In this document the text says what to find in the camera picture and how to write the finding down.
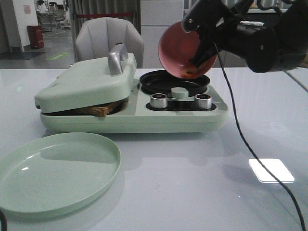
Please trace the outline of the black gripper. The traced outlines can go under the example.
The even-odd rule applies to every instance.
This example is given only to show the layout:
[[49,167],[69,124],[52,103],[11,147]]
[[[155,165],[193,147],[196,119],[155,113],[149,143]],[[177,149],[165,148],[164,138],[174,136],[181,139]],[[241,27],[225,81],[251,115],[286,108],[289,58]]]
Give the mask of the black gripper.
[[254,72],[275,71],[279,46],[271,28],[244,24],[251,0],[228,6],[220,0],[198,0],[181,21],[199,44],[188,60],[194,67],[212,67],[217,53],[228,51],[245,59]]

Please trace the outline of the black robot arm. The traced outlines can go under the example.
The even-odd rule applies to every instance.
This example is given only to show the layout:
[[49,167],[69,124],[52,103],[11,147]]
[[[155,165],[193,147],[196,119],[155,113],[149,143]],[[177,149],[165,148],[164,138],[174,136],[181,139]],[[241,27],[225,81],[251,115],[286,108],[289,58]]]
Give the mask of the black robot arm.
[[196,31],[200,44],[189,62],[196,68],[219,51],[242,59],[256,73],[292,70],[308,52],[308,2],[288,0],[286,12],[275,7],[278,20],[257,26],[246,17],[253,1],[240,0],[231,7],[220,0],[199,0],[181,21],[187,33]]

